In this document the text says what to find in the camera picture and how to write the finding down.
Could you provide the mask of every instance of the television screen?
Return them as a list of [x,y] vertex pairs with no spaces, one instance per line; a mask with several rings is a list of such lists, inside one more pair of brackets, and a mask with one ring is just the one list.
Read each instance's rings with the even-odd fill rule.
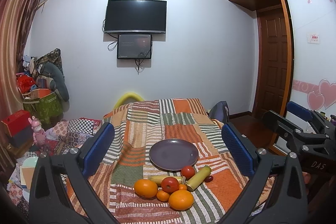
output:
[[109,0],[105,33],[166,33],[167,2],[163,0]]
[[117,59],[151,59],[151,34],[120,34],[118,36]]

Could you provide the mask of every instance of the blue gripper pad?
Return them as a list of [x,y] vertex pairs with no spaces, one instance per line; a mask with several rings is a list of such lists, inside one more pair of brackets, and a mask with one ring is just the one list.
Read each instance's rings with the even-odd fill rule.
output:
[[95,136],[88,138],[81,147],[78,162],[82,169],[82,174],[86,179],[97,172],[101,161],[114,139],[114,134],[113,125],[105,122]]
[[[231,122],[223,125],[222,139],[235,160],[240,173],[249,178],[252,177],[255,173],[254,170],[256,169],[254,164],[257,162],[257,156],[255,153],[256,148],[247,138],[241,136],[239,131]],[[246,149],[242,141],[249,142],[251,144],[248,144],[248,146],[250,146],[249,149]]]
[[313,116],[311,114],[311,111],[304,108],[303,106],[290,101],[287,103],[287,111],[290,113],[293,113],[295,116],[298,116],[302,120],[309,122],[313,119]]

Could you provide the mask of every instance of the wooden floor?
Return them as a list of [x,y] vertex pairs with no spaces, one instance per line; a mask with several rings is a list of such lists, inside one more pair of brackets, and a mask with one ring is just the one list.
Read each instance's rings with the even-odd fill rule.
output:
[[260,120],[246,115],[230,119],[230,122],[233,123],[241,134],[247,136],[256,148],[268,147],[273,132],[266,128]]

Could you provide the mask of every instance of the red plastic bag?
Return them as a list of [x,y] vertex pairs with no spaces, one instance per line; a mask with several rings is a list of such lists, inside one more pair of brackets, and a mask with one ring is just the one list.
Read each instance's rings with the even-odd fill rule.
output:
[[22,75],[18,77],[16,82],[17,82],[17,86],[19,87],[19,90],[21,91],[21,93],[28,92],[30,90],[30,87],[32,85],[35,85],[34,79],[27,75]]

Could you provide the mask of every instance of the patchwork bedspread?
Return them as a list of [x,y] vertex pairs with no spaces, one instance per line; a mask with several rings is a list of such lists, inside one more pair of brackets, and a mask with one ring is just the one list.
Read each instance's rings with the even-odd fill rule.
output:
[[[114,125],[115,138],[89,181],[120,223],[216,223],[248,181],[228,152],[221,129],[208,118],[198,99],[135,102],[113,110],[103,122]],[[169,138],[193,143],[199,151],[196,170],[209,165],[214,176],[192,193],[194,205],[187,211],[175,211],[155,198],[141,198],[133,189],[138,179],[150,175],[180,175],[160,171],[149,160],[151,146]],[[269,179],[260,201],[267,198],[271,187]],[[75,210],[85,214],[70,183],[67,192]]]

